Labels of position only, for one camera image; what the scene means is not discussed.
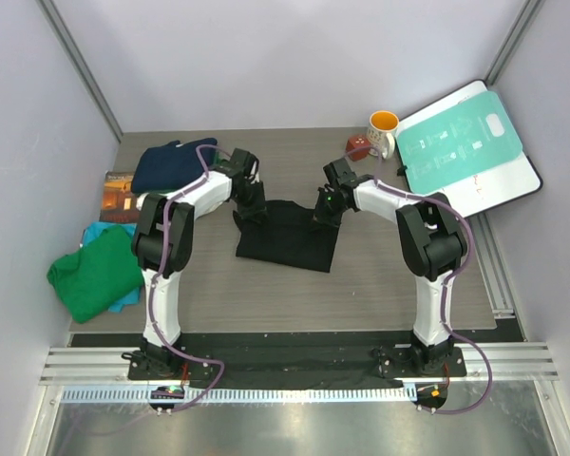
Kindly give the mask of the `black t shirt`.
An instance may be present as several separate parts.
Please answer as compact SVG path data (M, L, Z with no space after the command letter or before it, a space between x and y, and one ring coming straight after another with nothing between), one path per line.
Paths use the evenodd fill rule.
M338 239L337 227L314 222L314 211L290 200L270 200L265 218L256 222L239 212L236 256L328 273Z

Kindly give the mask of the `white board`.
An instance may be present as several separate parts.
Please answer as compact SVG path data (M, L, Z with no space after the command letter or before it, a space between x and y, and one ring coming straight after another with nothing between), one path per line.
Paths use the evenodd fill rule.
M396 136L400 137L407 129L454 106L465 105L489 91L481 80L464 85L408 115L400 122ZM472 173L461 180L441 185L429 192L445 194L458 212L469 217L535 193L541 188L542 178L527 155L521 152L511 161Z

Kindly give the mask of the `teal folding template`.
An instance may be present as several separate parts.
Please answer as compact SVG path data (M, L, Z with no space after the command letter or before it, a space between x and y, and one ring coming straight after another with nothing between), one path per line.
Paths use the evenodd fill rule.
M523 152L504 105L493 91L401 130L397 144L409 189L424 195L511 162Z

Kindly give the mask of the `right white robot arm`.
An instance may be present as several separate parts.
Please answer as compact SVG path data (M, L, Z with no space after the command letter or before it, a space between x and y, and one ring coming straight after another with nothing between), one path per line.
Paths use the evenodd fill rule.
M454 350L452 288L468 257L468 223L444 195L423 197L374 176L358 176L344 158L328 163L323 171L327 183L318 189L315 225L336 227L348 210L369 212L396 225L404 262L415 276L409 361L423 375L441 371Z

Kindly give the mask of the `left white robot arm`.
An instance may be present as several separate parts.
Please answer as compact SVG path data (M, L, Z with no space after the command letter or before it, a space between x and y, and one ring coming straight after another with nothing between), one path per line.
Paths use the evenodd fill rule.
M140 348L123 355L131 380L171 379L194 359L182 348L179 290L193 251L196 220L229 201L237 205L242 219L262 222L266 217L258 158L237 148L208 166L201 151L198 147L199 178L170 193L147 193L138 204L140 218L131 249L142 270L145 326Z

